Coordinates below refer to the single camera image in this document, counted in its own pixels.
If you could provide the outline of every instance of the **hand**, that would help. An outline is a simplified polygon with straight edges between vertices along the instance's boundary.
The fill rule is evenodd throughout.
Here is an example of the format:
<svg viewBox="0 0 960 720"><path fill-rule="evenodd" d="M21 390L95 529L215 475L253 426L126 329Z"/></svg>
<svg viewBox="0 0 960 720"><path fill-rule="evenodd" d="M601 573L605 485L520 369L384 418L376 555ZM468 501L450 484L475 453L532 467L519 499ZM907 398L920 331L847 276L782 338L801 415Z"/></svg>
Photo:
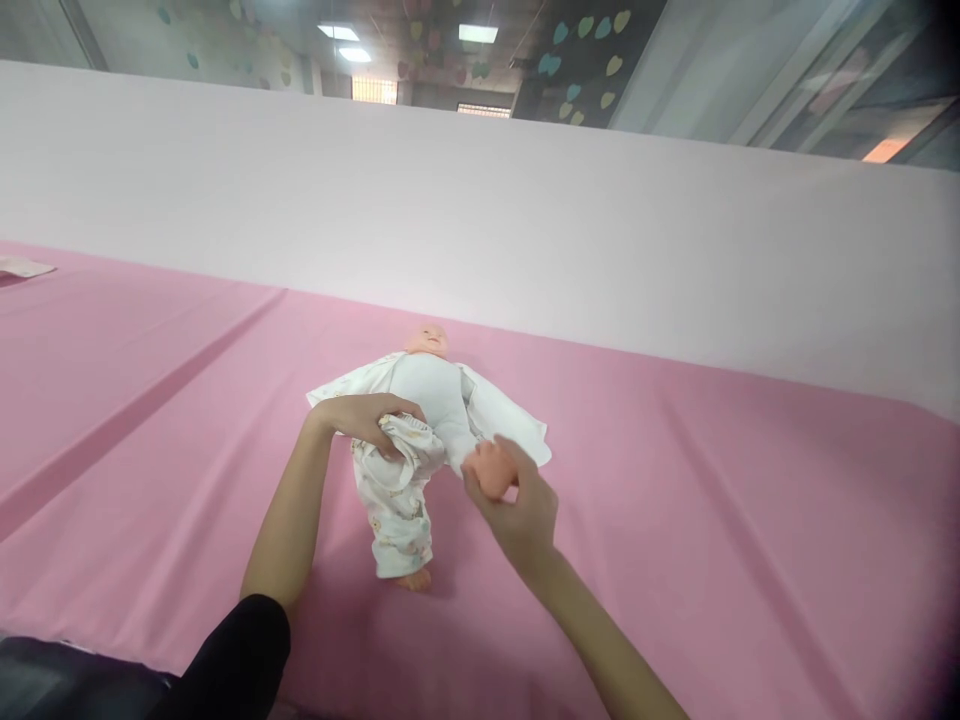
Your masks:
<svg viewBox="0 0 960 720"><path fill-rule="evenodd" d="M517 465L517 501L490 500L480 489L471 468L461 468L467 495L493 530L493 537L528 585L552 565L558 553L553 545L560 501L537 464L513 440L497 435L499 445Z"/></svg>
<svg viewBox="0 0 960 720"><path fill-rule="evenodd" d="M384 415L403 413L413 415L421 422L427 421L419 405L390 393L329 398L317 403L311 417L336 432L376 445L388 460L402 460L403 456L393 441L380 429L379 421Z"/></svg>

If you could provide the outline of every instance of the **black sleeve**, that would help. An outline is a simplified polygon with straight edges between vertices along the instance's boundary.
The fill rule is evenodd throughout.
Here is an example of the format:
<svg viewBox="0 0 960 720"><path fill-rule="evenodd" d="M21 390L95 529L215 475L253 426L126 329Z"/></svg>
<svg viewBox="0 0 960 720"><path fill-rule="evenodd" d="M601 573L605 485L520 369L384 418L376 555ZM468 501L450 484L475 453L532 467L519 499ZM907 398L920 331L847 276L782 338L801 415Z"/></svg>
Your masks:
<svg viewBox="0 0 960 720"><path fill-rule="evenodd" d="M290 623L280 604L264 595L244 598L148 720L265 720L289 654Z"/></svg>

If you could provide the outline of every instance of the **pink sheet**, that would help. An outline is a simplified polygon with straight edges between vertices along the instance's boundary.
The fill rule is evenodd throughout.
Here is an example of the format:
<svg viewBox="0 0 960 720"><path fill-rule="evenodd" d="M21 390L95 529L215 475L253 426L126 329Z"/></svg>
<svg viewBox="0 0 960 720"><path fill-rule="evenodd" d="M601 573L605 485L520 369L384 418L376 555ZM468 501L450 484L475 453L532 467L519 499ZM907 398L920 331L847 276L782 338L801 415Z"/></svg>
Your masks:
<svg viewBox="0 0 960 720"><path fill-rule="evenodd" d="M181 672L307 410L410 314L0 243L0 629ZM915 407L445 322L550 425L557 540L692 717L901 718L954 629L960 431ZM435 591L374 577L337 444L283 694L376 718L597 718L444 471Z"/></svg>

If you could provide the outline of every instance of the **person's left hand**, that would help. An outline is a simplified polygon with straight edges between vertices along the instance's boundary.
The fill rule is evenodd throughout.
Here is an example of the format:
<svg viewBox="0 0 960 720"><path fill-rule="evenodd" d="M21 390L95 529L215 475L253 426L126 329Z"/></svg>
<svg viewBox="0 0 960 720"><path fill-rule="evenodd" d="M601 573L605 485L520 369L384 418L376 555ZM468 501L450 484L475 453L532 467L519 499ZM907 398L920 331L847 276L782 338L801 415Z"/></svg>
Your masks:
<svg viewBox="0 0 960 720"><path fill-rule="evenodd" d="M391 393L329 398L317 403L311 411L313 417L333 430L376 445L380 454L389 460L399 460L403 456L378 423L384 415L403 413L413 415L421 422L427 421L419 405Z"/></svg>

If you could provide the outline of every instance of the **doll face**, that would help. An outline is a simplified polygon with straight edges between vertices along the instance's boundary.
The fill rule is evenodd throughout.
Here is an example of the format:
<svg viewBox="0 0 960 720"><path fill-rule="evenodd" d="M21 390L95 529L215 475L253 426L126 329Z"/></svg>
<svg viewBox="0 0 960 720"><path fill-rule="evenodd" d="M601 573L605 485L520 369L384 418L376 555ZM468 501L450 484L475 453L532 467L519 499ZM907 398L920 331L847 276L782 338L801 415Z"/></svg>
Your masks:
<svg viewBox="0 0 960 720"><path fill-rule="evenodd" d="M426 352L437 357L446 358L449 345L447 344L447 334L439 325L428 323L417 328L417 332L407 340L407 346L404 348L411 355L418 352Z"/></svg>

